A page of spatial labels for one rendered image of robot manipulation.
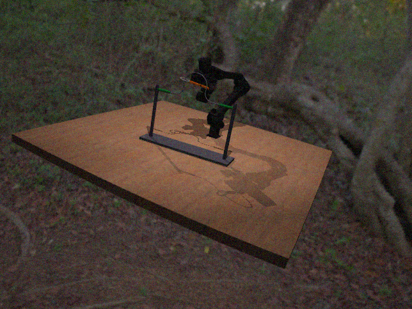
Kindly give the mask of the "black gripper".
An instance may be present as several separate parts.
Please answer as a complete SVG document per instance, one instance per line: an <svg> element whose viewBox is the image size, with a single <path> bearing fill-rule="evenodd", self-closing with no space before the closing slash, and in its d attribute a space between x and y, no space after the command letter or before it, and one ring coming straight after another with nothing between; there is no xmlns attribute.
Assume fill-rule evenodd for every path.
<svg viewBox="0 0 412 309"><path fill-rule="evenodd" d="M215 86L217 84L217 80L213 77L214 77L214 75L217 75L219 77L221 75L222 71L221 71L220 68L214 67L214 66L211 65L209 67L207 73L210 73L210 74L205 74L206 75L205 78L206 78L206 81L207 81L207 85L206 85L206 81L205 81L204 77L202 79L202 85L209 87L209 90L207 89L207 91L206 91L206 98L209 100L209 98L210 98L209 95L212 95L213 89L215 88ZM205 88L201 88L201 90L200 90L201 92L197 93L196 100L199 100L199 101L204 102L204 103L208 103L208 100L205 98L205 90L206 90Z"/></svg>

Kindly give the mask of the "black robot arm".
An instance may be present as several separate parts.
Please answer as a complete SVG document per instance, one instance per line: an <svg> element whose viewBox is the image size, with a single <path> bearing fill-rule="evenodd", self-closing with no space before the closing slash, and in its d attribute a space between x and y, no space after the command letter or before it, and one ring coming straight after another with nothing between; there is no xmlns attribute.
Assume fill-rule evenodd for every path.
<svg viewBox="0 0 412 309"><path fill-rule="evenodd" d="M190 81L202 84L203 76L206 77L209 67L211 66L211 58L199 58L198 59L199 70L195 69L194 72L199 74L192 74ZM202 75L203 76L202 76ZM215 79L222 80L224 78L234 80L234 91L232 94L222 103L228 106L232 106L234 102L238 100L239 97L245 95L250 90L250 85L244 76L238 72L225 72L222 70L221 75L218 77L214 75ZM219 138L219 130L222 129L225 125L223 123L224 115L229 110L229 108L219 106L217 109L212 108L212 110L207 115L207 123L210 125L209 134L206 136L212 138Z"/></svg>

